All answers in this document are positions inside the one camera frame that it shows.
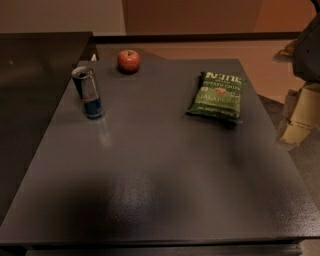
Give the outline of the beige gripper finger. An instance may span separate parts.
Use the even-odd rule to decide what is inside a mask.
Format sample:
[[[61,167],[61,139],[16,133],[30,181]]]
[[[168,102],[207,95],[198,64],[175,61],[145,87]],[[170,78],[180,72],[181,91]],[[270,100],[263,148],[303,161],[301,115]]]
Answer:
[[[285,98],[278,140],[299,145],[320,122],[320,84],[306,82],[298,91],[289,90]]]

